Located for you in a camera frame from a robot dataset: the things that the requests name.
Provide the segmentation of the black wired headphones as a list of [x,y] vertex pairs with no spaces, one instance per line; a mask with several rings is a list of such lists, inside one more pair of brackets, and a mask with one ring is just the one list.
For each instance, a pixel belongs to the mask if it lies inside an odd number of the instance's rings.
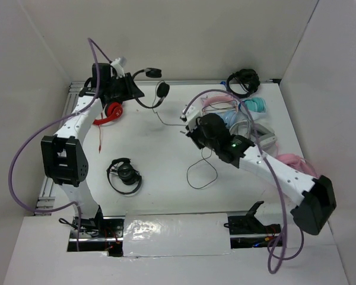
[[[145,74],[146,77],[148,78],[161,78],[162,77],[162,71],[158,68],[144,68],[140,69],[132,74],[132,79],[134,80],[139,74]],[[184,127],[183,124],[180,123],[166,123],[164,122],[161,117],[159,116],[158,112],[155,110],[157,107],[161,106],[164,99],[167,97],[167,95],[170,92],[170,85],[167,84],[164,80],[160,80],[156,85],[155,85],[155,90],[154,90],[154,100],[151,106],[148,106],[144,104],[143,102],[140,101],[140,99],[136,99],[137,103],[145,108],[145,109],[151,109],[152,112],[157,116],[158,120],[165,126],[176,126],[176,127]],[[208,161],[208,159],[212,156],[212,151],[210,152],[209,156],[205,157],[203,154],[203,150],[201,151],[201,159],[196,161],[194,164],[190,165],[187,170],[186,170],[186,181],[187,184],[195,190],[202,190],[206,188],[207,186],[210,186],[210,184],[214,183],[217,178],[218,178],[218,172],[216,168]],[[203,186],[197,187],[191,184],[189,180],[189,171],[191,170],[192,167],[196,166],[197,164],[205,162],[208,164],[215,172],[215,178],[213,180],[209,181]]]

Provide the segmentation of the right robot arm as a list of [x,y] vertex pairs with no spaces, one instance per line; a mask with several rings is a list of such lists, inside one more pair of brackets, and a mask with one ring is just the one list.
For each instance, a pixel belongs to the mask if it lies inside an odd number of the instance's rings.
[[295,207],[290,211],[294,223],[310,235],[318,235],[336,208],[332,181],[301,173],[261,151],[258,145],[241,136],[233,135],[221,117],[214,113],[202,116],[182,115],[191,138],[199,148],[212,150],[224,163],[248,171],[276,186]]

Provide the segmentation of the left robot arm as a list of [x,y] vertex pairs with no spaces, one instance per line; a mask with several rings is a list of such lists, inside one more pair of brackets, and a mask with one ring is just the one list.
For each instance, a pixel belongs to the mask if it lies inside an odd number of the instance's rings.
[[122,58],[93,65],[91,85],[81,90],[71,117],[53,136],[41,141],[46,176],[74,203],[75,225],[92,237],[103,234],[105,222],[86,181],[89,165],[82,144],[92,125],[117,120],[122,116],[124,101],[144,96],[124,66]]

